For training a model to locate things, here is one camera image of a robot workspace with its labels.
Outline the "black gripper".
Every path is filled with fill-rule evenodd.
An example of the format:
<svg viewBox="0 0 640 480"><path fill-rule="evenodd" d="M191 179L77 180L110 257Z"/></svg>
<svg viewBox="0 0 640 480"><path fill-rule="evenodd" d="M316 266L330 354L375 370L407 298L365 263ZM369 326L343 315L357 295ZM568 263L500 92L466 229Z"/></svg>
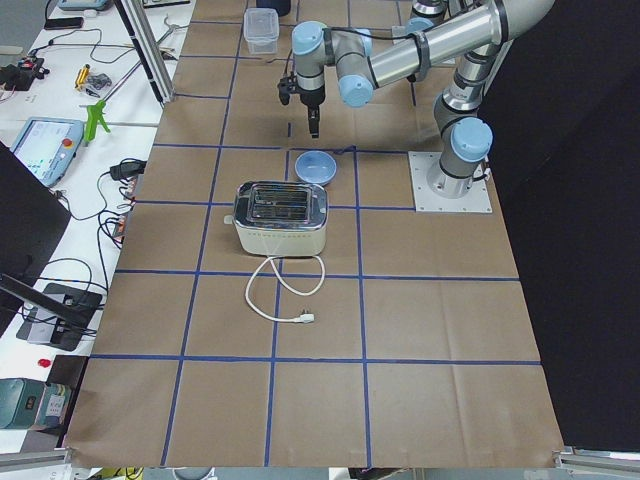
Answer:
<svg viewBox="0 0 640 480"><path fill-rule="evenodd" d="M300 96L302 103L307 106L309 133L312 138L317 139L320 132L319 106L325 101L325 87L306 90L298 84L296 74L291 72L279 80L277 89L280 103L284 106L289 104L292 95Z"/></svg>

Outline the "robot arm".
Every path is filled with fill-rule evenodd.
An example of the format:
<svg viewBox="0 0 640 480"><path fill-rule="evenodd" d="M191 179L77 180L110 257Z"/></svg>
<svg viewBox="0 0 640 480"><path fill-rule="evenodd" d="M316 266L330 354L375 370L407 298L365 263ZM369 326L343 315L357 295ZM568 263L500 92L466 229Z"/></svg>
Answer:
<svg viewBox="0 0 640 480"><path fill-rule="evenodd" d="M407 34L427 31L444 22L448 2L444 0L415 0L412 3L410 17L405 24Z"/></svg>
<svg viewBox="0 0 640 480"><path fill-rule="evenodd" d="M296 97L306 122L265 110L273 144L310 151L319 139L321 105L326 96L325 72L337 75L343 103L327 123L331 139L322 148L347 145L358 153L354 170L361 203L368 206L409 204L410 176L395 173L400 150L440 146L443 157L418 188L444 202L464 197L485 179L477 175L486 150L468 141L490 140L477 113L490 74L508 44L537 25L551 10L550 1L416 1L408 22L384 38L367 29L304 21L290 32L289 57L277 81L281 104Z"/></svg>

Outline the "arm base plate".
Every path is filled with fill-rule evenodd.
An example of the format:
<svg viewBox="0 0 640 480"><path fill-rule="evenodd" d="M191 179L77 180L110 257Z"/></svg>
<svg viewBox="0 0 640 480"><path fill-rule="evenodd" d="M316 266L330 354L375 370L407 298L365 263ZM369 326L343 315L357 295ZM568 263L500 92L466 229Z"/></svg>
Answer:
<svg viewBox="0 0 640 480"><path fill-rule="evenodd" d="M466 179L448 176L440 168L440 152L409 151L409 169L418 213L491 214L482 166Z"/></svg>

